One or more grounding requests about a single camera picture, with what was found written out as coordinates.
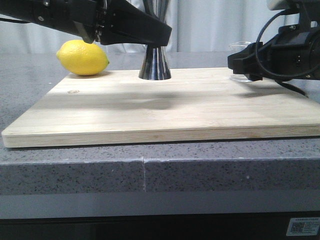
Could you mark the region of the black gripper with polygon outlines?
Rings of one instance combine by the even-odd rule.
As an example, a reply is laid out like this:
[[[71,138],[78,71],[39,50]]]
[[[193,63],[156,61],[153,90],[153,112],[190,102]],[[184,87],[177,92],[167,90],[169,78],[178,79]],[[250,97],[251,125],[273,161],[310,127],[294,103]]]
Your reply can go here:
[[[318,0],[268,0],[277,15],[298,15],[298,22],[280,27],[262,50],[262,73],[255,55],[255,42],[234,42],[227,57],[233,81],[260,81],[265,78],[320,79],[320,2]]]
[[[2,0],[2,15],[81,37],[96,38],[98,15],[105,0]]]

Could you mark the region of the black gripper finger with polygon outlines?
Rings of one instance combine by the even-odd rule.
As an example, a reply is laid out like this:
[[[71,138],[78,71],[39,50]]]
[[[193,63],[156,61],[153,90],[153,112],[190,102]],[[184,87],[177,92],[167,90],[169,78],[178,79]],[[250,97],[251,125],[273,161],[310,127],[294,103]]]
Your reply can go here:
[[[144,0],[140,10],[127,0],[108,0],[98,12],[95,40],[102,45],[167,46],[172,28],[165,23],[168,2]]]

